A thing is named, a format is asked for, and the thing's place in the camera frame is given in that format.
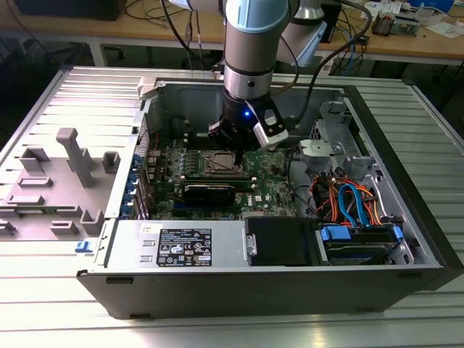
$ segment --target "aluminum profile table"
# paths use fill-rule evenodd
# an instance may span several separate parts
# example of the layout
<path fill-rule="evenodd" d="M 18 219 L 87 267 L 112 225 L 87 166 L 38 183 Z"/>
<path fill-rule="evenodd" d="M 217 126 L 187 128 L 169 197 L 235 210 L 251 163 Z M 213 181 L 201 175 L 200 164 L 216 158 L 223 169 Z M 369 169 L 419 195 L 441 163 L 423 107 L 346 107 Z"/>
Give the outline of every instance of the aluminum profile table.
<path fill-rule="evenodd" d="M 52 146 L 57 129 L 76 127 L 96 157 L 121 150 L 136 110 L 142 76 L 161 70 L 75 67 L 58 72 L 0 153 L 0 199 L 22 165 L 27 145 Z M 185 78 L 215 78 L 210 72 Z M 276 80 L 290 80 L 283 75 Z M 309 82 L 301 77 L 300 82 Z M 464 261 L 464 143 L 415 86 L 400 80 L 320 78 L 361 93 L 420 193 Z M 3 347 L 463 347 L 464 277 L 418 292 L 384 313 L 261 318 L 116 320 L 75 280 L 92 257 L 75 241 L 0 243 L 0 339 Z"/>

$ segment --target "warning label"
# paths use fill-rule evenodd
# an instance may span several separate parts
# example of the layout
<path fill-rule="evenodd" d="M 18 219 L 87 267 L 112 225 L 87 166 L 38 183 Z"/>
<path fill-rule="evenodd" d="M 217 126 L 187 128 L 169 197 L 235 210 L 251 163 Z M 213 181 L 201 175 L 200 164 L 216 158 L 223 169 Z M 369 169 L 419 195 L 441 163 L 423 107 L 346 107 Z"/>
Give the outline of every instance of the warning label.
<path fill-rule="evenodd" d="M 159 234 L 160 267 L 211 266 L 211 229 L 164 229 Z"/>

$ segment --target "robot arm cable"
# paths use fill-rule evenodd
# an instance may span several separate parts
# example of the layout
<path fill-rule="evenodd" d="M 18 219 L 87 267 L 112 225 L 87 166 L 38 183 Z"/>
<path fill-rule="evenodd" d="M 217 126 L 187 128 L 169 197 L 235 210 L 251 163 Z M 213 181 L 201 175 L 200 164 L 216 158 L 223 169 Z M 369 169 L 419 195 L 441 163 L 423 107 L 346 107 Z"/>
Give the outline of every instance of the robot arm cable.
<path fill-rule="evenodd" d="M 347 1 L 347 0 L 336 0 L 337 2 L 340 2 L 342 4 L 345 4 L 345 5 L 348 5 L 348 6 L 351 6 L 351 7 L 354 7 L 355 9 L 360 9 L 361 11 L 363 11 L 366 16 L 368 17 L 368 20 L 366 21 L 366 24 L 364 25 L 364 28 L 359 32 L 357 33 L 356 35 L 354 35 L 351 40 L 349 40 L 348 42 L 346 42 L 343 46 L 340 46 L 338 49 L 336 49 L 335 51 L 333 51 L 331 54 L 329 54 L 325 59 L 322 60 L 322 62 L 320 62 L 318 68 L 316 69 L 316 71 L 314 72 L 314 74 L 312 75 L 312 79 L 311 79 L 311 82 L 310 82 L 310 86 L 308 87 L 308 90 L 307 90 L 307 94 L 306 94 L 306 99 L 304 100 L 304 104 L 303 104 L 303 108 L 302 110 L 300 111 L 299 115 L 298 115 L 298 118 L 296 119 L 296 122 L 298 123 L 299 121 L 302 120 L 302 118 L 305 116 L 305 112 L 306 112 L 306 109 L 307 109 L 307 106 L 310 102 L 310 98 L 311 98 L 311 93 L 312 93 L 312 90 L 314 89 L 314 85 L 315 85 L 315 82 L 316 82 L 316 78 L 318 78 L 318 75 L 319 75 L 319 72 L 322 70 L 323 66 L 327 64 L 327 62 L 329 62 L 332 58 L 336 57 L 337 54 L 339 54 L 340 52 L 342 52 L 343 50 L 347 49 L 348 47 L 350 47 L 352 44 L 355 44 L 358 40 L 358 38 L 360 38 L 361 36 L 364 35 L 364 33 L 366 31 L 368 31 L 368 28 L 370 27 L 370 24 L 372 22 L 372 15 L 370 14 L 369 10 L 367 10 L 364 6 L 361 6 L 361 5 L 358 5 L 358 4 L 354 4 L 350 1 Z"/>
<path fill-rule="evenodd" d="M 198 57 L 191 49 L 190 47 L 187 46 L 187 44 L 185 42 L 183 42 L 181 36 L 179 35 L 179 32 L 175 29 L 175 26 L 173 24 L 173 21 L 171 20 L 170 16 L 169 16 L 169 13 L 167 13 L 167 8 L 166 8 L 166 4 L 163 0 L 159 0 L 159 3 L 161 4 L 161 7 L 162 7 L 162 10 L 163 12 L 165 13 L 165 16 L 166 16 L 166 20 L 167 20 L 167 23 L 169 24 L 169 27 L 171 28 L 171 31 L 173 32 L 175 38 L 177 38 L 177 41 L 179 41 L 179 43 L 182 45 L 182 47 L 188 52 L 188 54 L 190 54 L 194 59 L 198 60 L 199 62 L 201 62 L 205 67 L 207 67 L 208 69 L 212 69 L 212 66 L 210 64 L 208 64 L 207 62 L 205 62 L 203 59 L 201 59 L 200 57 Z"/>

